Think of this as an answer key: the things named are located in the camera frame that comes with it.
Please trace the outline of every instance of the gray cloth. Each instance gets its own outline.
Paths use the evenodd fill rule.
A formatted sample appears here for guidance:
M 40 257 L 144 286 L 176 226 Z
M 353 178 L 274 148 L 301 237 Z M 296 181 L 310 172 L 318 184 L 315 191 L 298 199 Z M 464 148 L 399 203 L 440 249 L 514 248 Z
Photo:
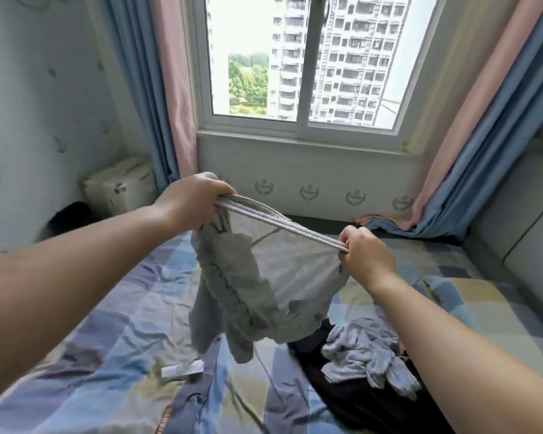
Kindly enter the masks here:
M 224 332 L 238 363 L 251 360 L 254 341 L 312 334 L 348 279 L 334 248 L 223 208 L 192 245 L 202 268 L 192 344 L 203 353 Z
M 384 388 L 388 382 L 415 401 L 420 383 L 398 352 L 398 335 L 385 320 L 360 318 L 334 326 L 321 350 L 330 361 L 322 373 L 332 383 L 366 378 L 371 387 Z

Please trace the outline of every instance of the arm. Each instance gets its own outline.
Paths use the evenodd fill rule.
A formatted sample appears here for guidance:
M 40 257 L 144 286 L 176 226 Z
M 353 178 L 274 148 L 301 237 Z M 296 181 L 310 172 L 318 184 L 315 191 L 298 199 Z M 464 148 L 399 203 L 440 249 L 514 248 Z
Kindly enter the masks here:
M 349 226 L 340 258 L 374 298 L 456 432 L 543 433 L 543 378 L 408 286 L 394 256 Z
M 147 254 L 215 215 L 226 183 L 199 174 L 156 203 L 0 255 L 0 393 L 48 354 Z

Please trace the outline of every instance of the white tag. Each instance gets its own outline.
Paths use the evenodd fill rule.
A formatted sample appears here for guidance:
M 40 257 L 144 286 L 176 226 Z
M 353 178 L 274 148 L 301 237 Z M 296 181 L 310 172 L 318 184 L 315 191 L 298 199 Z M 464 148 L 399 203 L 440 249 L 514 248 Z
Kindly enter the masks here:
M 180 379 L 194 373 L 203 372 L 203 361 L 198 359 L 191 364 L 179 364 L 176 366 L 163 367 L 161 379 Z

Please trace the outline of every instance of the forearm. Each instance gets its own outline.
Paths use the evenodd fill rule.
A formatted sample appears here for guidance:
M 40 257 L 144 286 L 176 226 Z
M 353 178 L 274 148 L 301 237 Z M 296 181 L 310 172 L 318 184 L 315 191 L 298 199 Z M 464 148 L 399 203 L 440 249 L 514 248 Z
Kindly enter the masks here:
M 0 392 L 169 235 L 144 208 L 0 255 Z
M 457 432 L 543 432 L 541 377 L 398 277 L 371 293 Z

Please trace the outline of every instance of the blue curtain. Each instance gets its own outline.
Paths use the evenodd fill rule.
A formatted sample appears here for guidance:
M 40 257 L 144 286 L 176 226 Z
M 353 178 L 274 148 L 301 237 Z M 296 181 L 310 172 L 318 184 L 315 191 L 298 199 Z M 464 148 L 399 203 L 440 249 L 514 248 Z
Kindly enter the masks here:
M 418 225 L 404 231 L 376 219 L 367 227 L 412 238 L 464 238 L 542 123 L 543 14 Z
M 152 0 L 101 0 L 107 27 L 151 146 L 159 191 L 180 178 L 169 126 Z

